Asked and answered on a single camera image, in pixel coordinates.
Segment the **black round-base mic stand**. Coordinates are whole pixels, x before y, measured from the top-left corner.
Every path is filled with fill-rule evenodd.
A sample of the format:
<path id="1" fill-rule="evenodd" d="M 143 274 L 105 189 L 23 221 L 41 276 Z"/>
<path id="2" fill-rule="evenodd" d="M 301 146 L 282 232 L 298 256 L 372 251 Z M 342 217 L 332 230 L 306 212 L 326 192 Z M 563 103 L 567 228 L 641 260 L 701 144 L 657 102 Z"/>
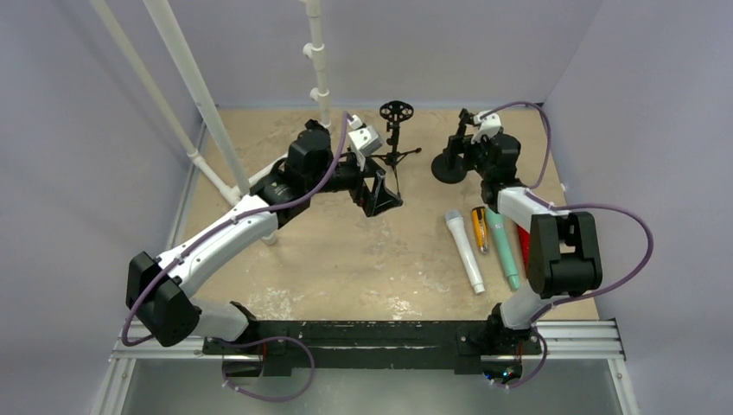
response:
<path id="1" fill-rule="evenodd" d="M 430 166 L 432 175 L 439 182 L 456 184 L 466 177 L 468 171 L 462 155 L 466 147 L 467 127 L 474 124 L 474 113 L 462 108 L 456 133 L 448 137 L 446 147 L 434 157 Z"/>

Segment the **yellow utility knife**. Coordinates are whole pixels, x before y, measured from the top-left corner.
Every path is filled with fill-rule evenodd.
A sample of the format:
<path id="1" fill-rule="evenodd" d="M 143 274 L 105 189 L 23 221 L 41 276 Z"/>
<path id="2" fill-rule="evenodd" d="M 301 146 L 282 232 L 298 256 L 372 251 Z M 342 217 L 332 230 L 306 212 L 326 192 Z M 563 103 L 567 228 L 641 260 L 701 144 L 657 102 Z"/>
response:
<path id="1" fill-rule="evenodd" d="M 471 210 L 471 220 L 477 247 L 482 254 L 488 254 L 488 227 L 486 223 L 486 209 L 474 207 Z"/>

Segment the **white microphone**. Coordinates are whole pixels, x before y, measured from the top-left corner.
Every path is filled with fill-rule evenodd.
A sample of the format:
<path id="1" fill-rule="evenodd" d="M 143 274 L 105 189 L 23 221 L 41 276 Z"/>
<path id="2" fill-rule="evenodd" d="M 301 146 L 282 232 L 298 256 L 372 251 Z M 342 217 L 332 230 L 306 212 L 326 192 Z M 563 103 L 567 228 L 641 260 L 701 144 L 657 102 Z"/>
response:
<path id="1" fill-rule="evenodd" d="M 472 246 L 468 240 L 464 219 L 457 210 L 450 210 L 445 214 L 444 218 L 446 226 L 455 241 L 456 249 L 459 253 L 470 285 L 472 286 L 475 294 L 480 295 L 486 291 L 486 288 L 479 265 L 477 264 L 473 253 Z"/>

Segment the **teal toy microphone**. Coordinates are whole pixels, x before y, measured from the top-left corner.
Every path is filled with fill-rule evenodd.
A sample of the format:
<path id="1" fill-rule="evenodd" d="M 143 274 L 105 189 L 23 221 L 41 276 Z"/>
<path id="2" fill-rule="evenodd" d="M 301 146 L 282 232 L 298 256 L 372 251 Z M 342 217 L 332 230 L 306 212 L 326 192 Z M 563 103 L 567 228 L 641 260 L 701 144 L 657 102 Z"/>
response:
<path id="1" fill-rule="evenodd" d="M 504 276 L 508 282 L 511 291 L 520 288 L 519 270 L 514 260 L 512 248 L 509 243 L 507 231 L 505 229 L 505 220 L 501 214 L 497 214 L 491 209 L 486 212 L 488 228 L 492 234 L 496 251 L 499 255 L 500 264 Z"/>

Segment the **black tripod stand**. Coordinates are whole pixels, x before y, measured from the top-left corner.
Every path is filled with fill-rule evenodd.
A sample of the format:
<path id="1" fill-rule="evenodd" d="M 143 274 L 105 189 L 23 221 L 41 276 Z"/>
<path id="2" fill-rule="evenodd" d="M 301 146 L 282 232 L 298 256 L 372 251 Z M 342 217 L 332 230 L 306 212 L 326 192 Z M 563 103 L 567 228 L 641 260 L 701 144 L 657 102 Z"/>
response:
<path id="1" fill-rule="evenodd" d="M 416 148 L 414 150 L 400 151 L 398 149 L 400 139 L 400 125 L 411 119 L 414 116 L 415 109 L 412 105 L 401 101 L 391 100 L 384 103 L 379 108 L 379 115 L 386 122 L 386 131 L 390 134 L 386 140 L 386 144 L 391 148 L 383 155 L 374 155 L 373 158 L 378 158 L 383 161 L 386 166 L 390 167 L 395 178 L 397 186 L 397 195 L 401 196 L 398 169 L 397 166 L 407 156 L 411 154 L 418 154 L 422 151 L 422 148 Z"/>
<path id="2" fill-rule="evenodd" d="M 326 135 L 329 135 L 329 136 L 331 135 L 331 132 L 328 127 L 324 126 L 318 120 L 313 119 L 313 118 L 309 119 L 304 124 L 304 127 L 307 131 L 321 131 L 325 133 Z"/>

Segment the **red glitter microphone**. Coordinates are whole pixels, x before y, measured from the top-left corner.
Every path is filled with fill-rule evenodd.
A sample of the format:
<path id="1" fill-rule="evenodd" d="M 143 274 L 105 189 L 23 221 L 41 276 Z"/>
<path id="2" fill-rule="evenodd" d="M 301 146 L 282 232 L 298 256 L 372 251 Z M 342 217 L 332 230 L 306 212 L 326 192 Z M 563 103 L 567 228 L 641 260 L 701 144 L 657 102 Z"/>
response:
<path id="1" fill-rule="evenodd" d="M 528 270 L 529 266 L 529 250 L 530 250 L 530 234 L 523 227 L 516 225 L 516 232 L 519 241 L 519 249 L 522 258 L 523 269 Z"/>

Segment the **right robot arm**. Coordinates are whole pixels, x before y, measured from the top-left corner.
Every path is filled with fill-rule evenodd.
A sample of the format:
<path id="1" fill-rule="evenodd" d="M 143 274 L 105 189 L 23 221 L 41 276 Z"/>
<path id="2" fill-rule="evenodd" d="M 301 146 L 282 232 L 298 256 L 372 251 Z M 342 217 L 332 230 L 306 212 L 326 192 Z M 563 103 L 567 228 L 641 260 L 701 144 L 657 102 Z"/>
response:
<path id="1" fill-rule="evenodd" d="M 517 177 L 520 143 L 513 136 L 471 134 L 462 140 L 462 153 L 463 168 L 481 177 L 487 208 L 530 236 L 527 283 L 494 307 L 481 334 L 491 349 L 505 352 L 529 337 L 532 324 L 554 301 L 578 298 L 600 286 L 595 218 L 542 202 L 525 186 Z"/>

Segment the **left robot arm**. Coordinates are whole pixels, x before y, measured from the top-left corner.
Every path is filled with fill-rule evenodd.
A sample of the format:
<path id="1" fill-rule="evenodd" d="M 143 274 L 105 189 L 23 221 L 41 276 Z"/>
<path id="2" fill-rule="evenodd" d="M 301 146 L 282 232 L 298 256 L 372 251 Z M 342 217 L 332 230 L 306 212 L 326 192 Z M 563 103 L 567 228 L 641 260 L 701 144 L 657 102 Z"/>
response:
<path id="1" fill-rule="evenodd" d="M 333 150 L 320 125 L 301 131 L 286 156 L 229 212 L 179 246 L 156 257 L 140 252 L 131 259 L 125 294 L 131 316 L 163 347 L 197 334 L 218 337 L 238 354 L 253 350 L 258 331 L 249 310 L 235 302 L 221 307 L 195 303 L 194 294 L 249 245 L 309 208 L 318 193 L 346 191 L 367 217 L 401 206 L 372 158 L 384 142 L 373 127 L 363 126 L 343 133 Z"/>

